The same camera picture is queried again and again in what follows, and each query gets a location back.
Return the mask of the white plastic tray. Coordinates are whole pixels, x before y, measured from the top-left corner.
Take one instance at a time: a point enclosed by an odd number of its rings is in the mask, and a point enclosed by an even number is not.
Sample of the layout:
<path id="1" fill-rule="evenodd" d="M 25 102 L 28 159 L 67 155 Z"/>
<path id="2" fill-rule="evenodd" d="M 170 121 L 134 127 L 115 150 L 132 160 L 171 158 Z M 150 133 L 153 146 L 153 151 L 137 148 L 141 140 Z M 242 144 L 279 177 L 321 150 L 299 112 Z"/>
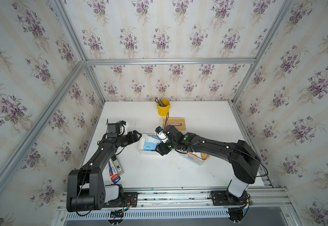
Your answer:
<path id="1" fill-rule="evenodd" d="M 139 140 L 139 153 L 143 155 L 159 156 L 155 150 L 162 140 L 155 134 L 143 134 Z"/>

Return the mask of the bamboo tissue box lid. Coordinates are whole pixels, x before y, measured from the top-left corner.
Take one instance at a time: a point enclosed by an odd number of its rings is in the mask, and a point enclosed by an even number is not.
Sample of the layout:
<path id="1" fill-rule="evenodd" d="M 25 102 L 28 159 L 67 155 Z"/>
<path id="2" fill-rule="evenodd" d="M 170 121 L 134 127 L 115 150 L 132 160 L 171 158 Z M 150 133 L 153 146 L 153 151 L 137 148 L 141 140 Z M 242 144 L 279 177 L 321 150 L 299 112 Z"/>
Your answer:
<path id="1" fill-rule="evenodd" d="M 205 154 L 205 153 L 194 152 L 194 153 L 189 153 L 189 154 L 191 154 L 194 159 L 197 159 L 199 161 L 205 161 L 210 157 L 208 154 Z"/>

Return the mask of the clear plastic tissue box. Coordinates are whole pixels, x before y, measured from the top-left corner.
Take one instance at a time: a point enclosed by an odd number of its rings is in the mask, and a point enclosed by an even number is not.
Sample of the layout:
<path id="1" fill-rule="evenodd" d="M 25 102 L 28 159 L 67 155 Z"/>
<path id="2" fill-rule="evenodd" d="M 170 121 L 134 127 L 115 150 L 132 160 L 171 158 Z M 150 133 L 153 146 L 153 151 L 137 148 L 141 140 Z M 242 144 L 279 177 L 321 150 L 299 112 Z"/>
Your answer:
<path id="1" fill-rule="evenodd" d="M 208 154 L 196 152 L 179 153 L 179 155 L 199 166 L 203 165 L 204 162 L 210 157 Z"/>

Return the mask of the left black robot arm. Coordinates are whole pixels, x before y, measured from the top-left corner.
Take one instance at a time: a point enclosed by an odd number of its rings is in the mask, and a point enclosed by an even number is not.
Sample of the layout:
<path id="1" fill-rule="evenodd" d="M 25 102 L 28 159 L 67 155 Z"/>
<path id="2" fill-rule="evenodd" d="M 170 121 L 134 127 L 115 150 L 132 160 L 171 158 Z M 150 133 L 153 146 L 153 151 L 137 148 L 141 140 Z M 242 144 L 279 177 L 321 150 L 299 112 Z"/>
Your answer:
<path id="1" fill-rule="evenodd" d="M 142 134 L 128 131 L 125 122 L 109 123 L 103 138 L 98 141 L 98 149 L 78 170 L 72 170 L 68 175 L 67 211 L 79 213 L 96 211 L 107 207 L 111 202 L 120 205 L 125 202 L 121 185 L 104 184 L 103 170 L 115 155 L 119 147 L 138 142 Z"/>

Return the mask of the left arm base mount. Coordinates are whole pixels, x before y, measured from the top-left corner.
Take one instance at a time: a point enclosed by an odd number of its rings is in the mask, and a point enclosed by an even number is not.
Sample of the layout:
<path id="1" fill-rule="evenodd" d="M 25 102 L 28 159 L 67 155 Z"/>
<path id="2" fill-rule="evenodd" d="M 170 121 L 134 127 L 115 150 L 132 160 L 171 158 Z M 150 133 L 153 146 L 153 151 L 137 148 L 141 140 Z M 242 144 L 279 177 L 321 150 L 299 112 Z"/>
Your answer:
<path id="1" fill-rule="evenodd" d="M 132 207 L 137 207 L 137 202 L 137 192 L 124 192 L 117 199 L 105 203 L 105 208 L 116 208 L 116 210 L 110 211 L 107 217 L 111 226 L 118 226 L 123 221 L 127 211 Z"/>

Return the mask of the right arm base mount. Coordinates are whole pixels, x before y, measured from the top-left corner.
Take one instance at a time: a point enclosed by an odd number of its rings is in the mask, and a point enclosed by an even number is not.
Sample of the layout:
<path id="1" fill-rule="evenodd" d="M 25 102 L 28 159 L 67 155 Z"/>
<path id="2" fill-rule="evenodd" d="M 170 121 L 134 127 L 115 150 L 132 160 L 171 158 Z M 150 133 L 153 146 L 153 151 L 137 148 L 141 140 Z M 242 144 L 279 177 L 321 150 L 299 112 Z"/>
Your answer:
<path id="1" fill-rule="evenodd" d="M 241 223 L 250 207 L 251 196 L 244 191 L 241 197 L 236 197 L 226 191 L 211 191 L 209 198 L 214 206 L 228 208 L 229 219 L 233 223 Z"/>

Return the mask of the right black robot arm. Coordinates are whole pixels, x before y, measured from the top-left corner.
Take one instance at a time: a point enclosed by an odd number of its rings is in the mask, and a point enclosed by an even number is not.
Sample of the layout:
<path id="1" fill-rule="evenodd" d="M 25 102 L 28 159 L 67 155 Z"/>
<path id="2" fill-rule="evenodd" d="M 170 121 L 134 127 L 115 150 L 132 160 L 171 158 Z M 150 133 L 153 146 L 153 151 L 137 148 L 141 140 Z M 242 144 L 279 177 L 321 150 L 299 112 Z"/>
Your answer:
<path id="1" fill-rule="evenodd" d="M 156 136 L 162 141 L 155 151 L 161 156 L 175 150 L 180 153 L 196 152 L 217 157 L 232 165 L 234 172 L 227 193 L 233 197 L 243 196 L 248 185 L 254 184 L 258 170 L 262 165 L 259 156 L 244 140 L 235 142 L 221 142 L 204 138 L 195 133 L 178 131 L 174 126 L 157 127 Z"/>

